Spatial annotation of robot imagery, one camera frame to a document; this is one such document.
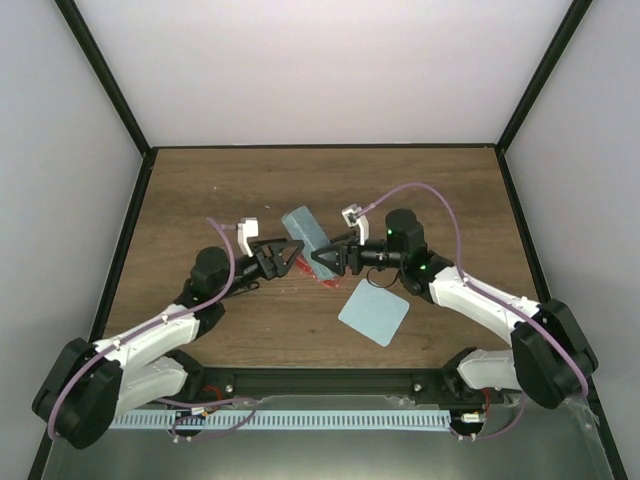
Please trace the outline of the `teal glasses case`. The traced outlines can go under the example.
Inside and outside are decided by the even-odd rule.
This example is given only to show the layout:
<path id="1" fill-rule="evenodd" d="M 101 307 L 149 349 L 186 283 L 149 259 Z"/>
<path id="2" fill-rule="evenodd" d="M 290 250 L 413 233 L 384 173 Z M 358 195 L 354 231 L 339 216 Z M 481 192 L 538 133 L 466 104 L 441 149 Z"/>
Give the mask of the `teal glasses case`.
<path id="1" fill-rule="evenodd" d="M 330 240 L 307 206 L 300 206 L 281 217 L 281 223 L 293 240 L 302 240 L 302 256 L 319 281 L 329 281 L 335 274 L 312 258 L 312 253 L 330 245 Z"/>

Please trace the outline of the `red transparent sunglasses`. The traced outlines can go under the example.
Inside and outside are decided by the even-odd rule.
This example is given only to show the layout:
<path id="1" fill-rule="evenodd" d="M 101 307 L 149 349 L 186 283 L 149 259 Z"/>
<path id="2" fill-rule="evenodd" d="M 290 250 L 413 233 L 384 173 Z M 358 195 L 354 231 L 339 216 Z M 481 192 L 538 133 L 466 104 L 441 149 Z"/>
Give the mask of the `red transparent sunglasses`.
<path id="1" fill-rule="evenodd" d="M 343 282 L 344 278 L 340 277 L 340 276 L 334 276 L 331 279 L 328 280 L 320 280 L 316 274 L 314 273 L 313 269 L 311 268 L 310 264 L 305 260 L 304 257 L 298 257 L 295 261 L 295 264 L 297 266 L 297 268 L 304 273 L 305 275 L 311 277 L 313 280 L 315 280 L 317 283 L 324 285 L 327 288 L 333 289 L 333 290 L 337 290 L 340 288 L 341 283 Z"/>

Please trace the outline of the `light blue cleaning cloth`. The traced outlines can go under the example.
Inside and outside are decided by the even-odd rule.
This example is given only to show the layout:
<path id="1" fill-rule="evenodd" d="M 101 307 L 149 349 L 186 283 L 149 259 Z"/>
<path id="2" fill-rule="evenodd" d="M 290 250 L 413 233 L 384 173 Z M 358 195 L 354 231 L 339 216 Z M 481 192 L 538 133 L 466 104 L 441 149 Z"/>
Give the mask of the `light blue cleaning cloth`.
<path id="1" fill-rule="evenodd" d="M 388 347 L 409 311 L 409 302 L 361 280 L 338 320 L 381 347 Z"/>

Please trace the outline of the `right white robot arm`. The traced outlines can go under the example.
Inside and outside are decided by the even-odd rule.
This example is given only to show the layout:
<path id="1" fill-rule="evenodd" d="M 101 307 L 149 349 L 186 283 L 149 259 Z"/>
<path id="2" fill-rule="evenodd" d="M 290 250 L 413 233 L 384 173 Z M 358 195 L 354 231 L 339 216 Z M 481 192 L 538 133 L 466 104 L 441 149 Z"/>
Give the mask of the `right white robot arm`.
<path id="1" fill-rule="evenodd" d="M 455 361 L 456 370 L 444 378 L 451 400 L 468 402 L 486 388 L 519 390 L 554 409 L 568 397 L 587 395 L 598 360 L 565 303 L 511 295 L 468 275 L 428 247 L 423 226 L 409 209 L 387 214 L 383 239 L 369 238 L 359 210 L 349 208 L 343 216 L 351 233 L 313 250 L 314 261 L 338 276 L 393 269 L 411 295 L 455 311 L 507 343 L 505 350 L 472 349 Z"/>

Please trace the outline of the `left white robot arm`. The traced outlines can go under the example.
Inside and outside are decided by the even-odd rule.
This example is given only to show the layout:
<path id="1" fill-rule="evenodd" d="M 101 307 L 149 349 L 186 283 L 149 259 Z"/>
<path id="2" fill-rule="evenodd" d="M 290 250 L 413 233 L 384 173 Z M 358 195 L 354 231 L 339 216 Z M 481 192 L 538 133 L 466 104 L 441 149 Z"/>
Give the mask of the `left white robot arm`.
<path id="1" fill-rule="evenodd" d="M 196 402 L 204 368 L 181 346 L 216 326 L 224 298 L 286 276 L 304 244 L 277 238 L 249 247 L 236 260 L 220 247 L 201 250 L 182 292 L 161 313 L 111 338 L 67 343 L 32 403 L 49 437 L 84 449 L 114 419 L 145 404 Z"/>

